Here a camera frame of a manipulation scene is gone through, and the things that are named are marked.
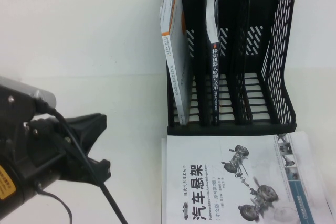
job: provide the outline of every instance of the car suspension diagram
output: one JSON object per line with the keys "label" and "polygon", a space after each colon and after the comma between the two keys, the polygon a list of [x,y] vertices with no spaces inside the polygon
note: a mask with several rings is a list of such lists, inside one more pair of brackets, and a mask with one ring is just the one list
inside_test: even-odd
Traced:
{"label": "car suspension diagram", "polygon": [[254,178],[254,181],[258,186],[257,190],[251,188],[250,185],[246,182],[246,178],[243,176],[241,167],[244,169],[246,175],[248,176],[248,173],[243,166],[243,160],[246,159],[249,155],[249,151],[247,148],[241,145],[237,145],[234,150],[229,149],[229,151],[235,152],[235,155],[230,160],[230,162],[222,162],[222,164],[224,164],[225,170],[229,173],[235,173],[235,177],[239,178],[241,182],[250,189],[250,194],[254,196],[254,198],[251,199],[253,205],[243,205],[238,207],[238,209],[240,210],[240,214],[245,220],[257,220],[260,214],[263,215],[264,211],[272,206],[272,202],[278,200],[278,195],[272,187],[259,185],[259,182],[256,178]]}
{"label": "car suspension diagram", "polygon": [[239,206],[241,216],[248,221],[254,221],[259,218],[259,214],[263,215],[264,211],[272,206],[272,202],[278,200],[278,195],[274,189],[270,186],[259,185],[258,181],[255,182],[258,189],[255,191],[253,188],[245,182],[244,178],[241,178],[242,182],[250,189],[250,193],[255,196],[251,199],[253,205]]}
{"label": "car suspension diagram", "polygon": [[229,173],[235,173],[235,177],[239,178],[243,175],[243,173],[241,172],[242,167],[246,175],[248,175],[245,170],[245,167],[243,166],[243,160],[246,159],[246,157],[249,154],[248,149],[241,145],[237,145],[234,150],[229,149],[229,151],[235,152],[235,155],[230,160],[230,162],[222,162],[222,164],[224,164],[224,169],[227,170]]}

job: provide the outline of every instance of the book cover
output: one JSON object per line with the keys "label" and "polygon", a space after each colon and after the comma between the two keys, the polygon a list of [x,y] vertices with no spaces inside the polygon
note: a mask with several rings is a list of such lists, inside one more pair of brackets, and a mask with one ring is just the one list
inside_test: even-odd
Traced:
{"label": "book cover", "polygon": [[218,1],[206,0],[206,31],[209,55],[213,124],[219,125]]}
{"label": "book cover", "polygon": [[168,136],[165,150],[163,223],[334,224],[304,132]]}
{"label": "book cover", "polygon": [[192,68],[182,0],[163,0],[160,8],[161,35],[181,125],[188,123]]}

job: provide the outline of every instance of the car illustration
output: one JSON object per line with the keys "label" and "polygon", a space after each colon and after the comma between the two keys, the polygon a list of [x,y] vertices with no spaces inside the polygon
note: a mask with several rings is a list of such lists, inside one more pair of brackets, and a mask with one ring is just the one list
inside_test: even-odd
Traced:
{"label": "car illustration", "polygon": [[184,203],[183,204],[183,214],[184,214],[184,219],[187,220],[188,219],[188,203]]}

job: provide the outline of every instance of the power cord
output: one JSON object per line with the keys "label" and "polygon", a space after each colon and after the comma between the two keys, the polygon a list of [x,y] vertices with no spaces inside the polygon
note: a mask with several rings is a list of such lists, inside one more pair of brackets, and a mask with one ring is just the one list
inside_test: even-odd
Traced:
{"label": "power cord", "polygon": [[59,201],[64,206],[66,211],[68,212],[69,218],[70,218],[70,224],[72,224],[72,212],[71,212],[70,208],[60,198],[58,198],[54,194],[47,193],[46,191],[43,191],[40,187],[40,184],[35,186],[35,191],[40,195],[48,196],[48,197],[54,198],[55,200]]}
{"label": "power cord", "polygon": [[69,124],[67,123],[67,121],[65,120],[65,118],[54,108],[50,107],[48,103],[42,101],[42,100],[38,100],[36,99],[36,110],[39,113],[42,114],[49,114],[51,116],[54,116],[59,123],[62,125],[62,127],[64,128],[64,130],[67,132],[68,137],[71,139],[71,141],[74,143],[75,147],[77,148],[79,154],[81,155],[83,161],[84,161],[84,165],[86,167],[86,169],[88,170],[88,172],[90,173],[90,175],[92,176],[92,178],[95,180],[95,182],[97,183],[97,185],[100,187],[101,191],[103,192],[103,194],[105,195],[106,199],[108,200],[108,202],[110,203],[111,207],[113,208],[115,214],[118,216],[121,224],[128,224],[124,215],[122,214],[122,212],[120,211],[116,201],[113,199],[112,195],[110,194],[108,188],[106,187],[106,185],[104,184],[103,181],[101,181],[99,179],[99,177],[97,176],[95,170],[92,168],[89,159],[87,157],[87,155],[84,153],[84,151],[82,150],[81,146],[79,145],[79,141],[77,140],[77,136],[76,134],[73,132],[72,128],[69,126]]}

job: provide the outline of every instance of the small photo on cover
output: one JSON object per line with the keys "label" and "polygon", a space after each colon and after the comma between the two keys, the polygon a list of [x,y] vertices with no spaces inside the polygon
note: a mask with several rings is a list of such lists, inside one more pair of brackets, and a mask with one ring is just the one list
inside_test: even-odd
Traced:
{"label": "small photo on cover", "polygon": [[299,170],[297,167],[285,168],[288,180],[300,180]]}

